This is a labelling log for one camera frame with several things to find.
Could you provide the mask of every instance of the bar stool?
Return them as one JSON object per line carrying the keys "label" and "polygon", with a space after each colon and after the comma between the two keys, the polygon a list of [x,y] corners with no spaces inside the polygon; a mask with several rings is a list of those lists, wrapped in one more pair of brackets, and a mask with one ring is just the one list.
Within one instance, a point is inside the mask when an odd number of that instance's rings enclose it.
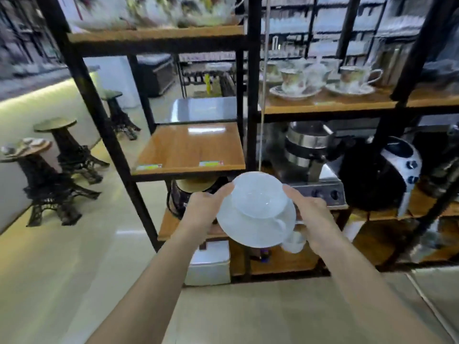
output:
{"label": "bar stool", "polygon": [[51,132],[59,148],[60,155],[57,156],[62,172],[66,174],[81,174],[90,185],[102,181],[102,176],[94,169],[95,164],[102,167],[110,166],[109,163],[101,161],[91,155],[88,146],[81,146],[70,134],[68,128],[77,124],[77,120],[65,118],[52,118],[33,126],[36,132]]}
{"label": "bar stool", "polygon": [[32,213],[27,227],[41,225],[42,214],[46,209],[56,211],[63,226],[74,225],[82,214],[73,207],[73,198],[82,195],[95,200],[100,195],[100,192],[75,184],[68,174],[58,173],[40,156],[51,145],[51,141],[45,141],[19,156],[0,160],[2,163],[17,162],[26,175],[27,187],[24,192],[32,200]]}
{"label": "bar stool", "polygon": [[113,123],[113,130],[115,133],[123,132],[129,138],[129,140],[137,140],[137,134],[141,129],[137,127],[129,118],[129,116],[123,112],[119,107],[116,98],[123,95],[122,92],[116,92],[114,90],[104,90],[105,96],[101,96],[102,100],[105,100],[110,109],[110,120]]}

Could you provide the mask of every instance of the teacup handle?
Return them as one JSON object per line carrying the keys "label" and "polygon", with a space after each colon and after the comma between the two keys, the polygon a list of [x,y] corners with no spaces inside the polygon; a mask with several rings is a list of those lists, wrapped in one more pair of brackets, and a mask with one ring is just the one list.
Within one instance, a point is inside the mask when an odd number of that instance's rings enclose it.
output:
{"label": "teacup handle", "polygon": [[233,6],[231,9],[235,10],[236,8],[238,8],[240,5],[242,5],[244,3],[244,0],[241,0],[237,5]]}
{"label": "teacup handle", "polygon": [[372,73],[375,73],[375,72],[379,72],[379,76],[377,78],[375,78],[374,80],[371,80],[371,81],[367,81],[367,83],[373,83],[373,82],[376,82],[377,80],[379,80],[381,77],[382,77],[382,73],[383,73],[383,70],[381,69],[375,69],[375,70],[371,70],[370,71],[370,74],[368,75],[368,77],[371,76]]}
{"label": "teacup handle", "polygon": [[276,223],[279,224],[280,229],[282,231],[285,231],[286,226],[285,226],[285,222],[283,220],[279,220],[278,218],[275,218],[274,221],[276,221]]}

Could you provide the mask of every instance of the finger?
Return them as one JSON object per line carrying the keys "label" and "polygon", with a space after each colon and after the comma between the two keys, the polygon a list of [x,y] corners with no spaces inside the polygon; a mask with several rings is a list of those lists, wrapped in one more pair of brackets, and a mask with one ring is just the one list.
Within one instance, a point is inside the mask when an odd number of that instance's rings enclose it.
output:
{"label": "finger", "polygon": [[227,196],[231,194],[233,189],[234,189],[234,183],[232,182],[227,183],[226,185],[222,186],[218,191],[216,191],[213,196],[216,201],[221,203],[223,199],[225,199]]}
{"label": "finger", "polygon": [[304,200],[304,196],[297,191],[295,188],[290,187],[289,185],[283,185],[282,189],[284,193],[298,206],[298,204]]}

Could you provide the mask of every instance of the yellow object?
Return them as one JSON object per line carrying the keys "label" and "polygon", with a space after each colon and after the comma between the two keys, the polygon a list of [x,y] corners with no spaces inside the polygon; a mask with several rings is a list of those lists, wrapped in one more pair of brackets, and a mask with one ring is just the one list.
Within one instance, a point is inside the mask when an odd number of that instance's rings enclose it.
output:
{"label": "yellow object", "polygon": [[204,82],[206,83],[207,94],[210,95],[212,92],[212,86],[210,85],[210,76],[208,73],[204,75]]}

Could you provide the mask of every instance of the wooden lid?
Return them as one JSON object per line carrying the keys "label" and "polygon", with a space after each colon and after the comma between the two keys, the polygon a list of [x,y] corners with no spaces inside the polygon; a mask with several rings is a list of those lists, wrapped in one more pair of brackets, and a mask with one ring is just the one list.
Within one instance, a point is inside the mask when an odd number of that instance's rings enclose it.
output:
{"label": "wooden lid", "polygon": [[187,193],[203,192],[209,189],[218,177],[188,178],[177,180],[177,187]]}

